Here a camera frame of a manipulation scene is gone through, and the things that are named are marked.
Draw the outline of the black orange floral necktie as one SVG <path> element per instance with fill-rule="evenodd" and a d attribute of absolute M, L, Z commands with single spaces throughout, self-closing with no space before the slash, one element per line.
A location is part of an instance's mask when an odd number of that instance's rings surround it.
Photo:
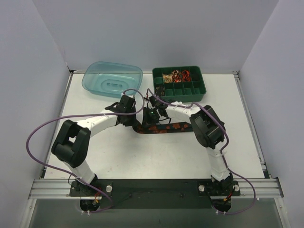
<path fill-rule="evenodd" d="M 137 122 L 136 126 L 132 127 L 136 133 L 139 134 L 162 134 L 162 133 L 185 133 L 193 132 L 191 124 L 187 122 L 154 124 L 149 126 L 142 126 Z"/>

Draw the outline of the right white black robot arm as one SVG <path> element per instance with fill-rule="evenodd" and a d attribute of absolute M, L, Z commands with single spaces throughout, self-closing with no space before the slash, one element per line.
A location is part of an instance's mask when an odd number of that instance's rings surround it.
<path fill-rule="evenodd" d="M 227 190 L 234 185 L 233 174 L 223 152 L 229 144 L 229 138 L 224 122 L 219 119 L 211 106 L 202 107 L 196 102 L 185 105 L 179 101 L 163 101 L 156 95 L 145 100 L 148 106 L 154 108 L 155 113 L 191 125 L 198 143 L 207 150 L 213 188 Z"/>

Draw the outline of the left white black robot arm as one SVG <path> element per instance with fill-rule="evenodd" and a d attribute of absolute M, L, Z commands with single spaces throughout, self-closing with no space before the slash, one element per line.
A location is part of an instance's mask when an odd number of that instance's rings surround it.
<path fill-rule="evenodd" d="M 135 112 L 135 98 L 123 95 L 119 102 L 106 107 L 99 116 L 76 122 L 66 120 L 61 125 L 51 152 L 79 179 L 94 185 L 97 175 L 86 162 L 91 137 L 119 124 L 135 125 Z"/>

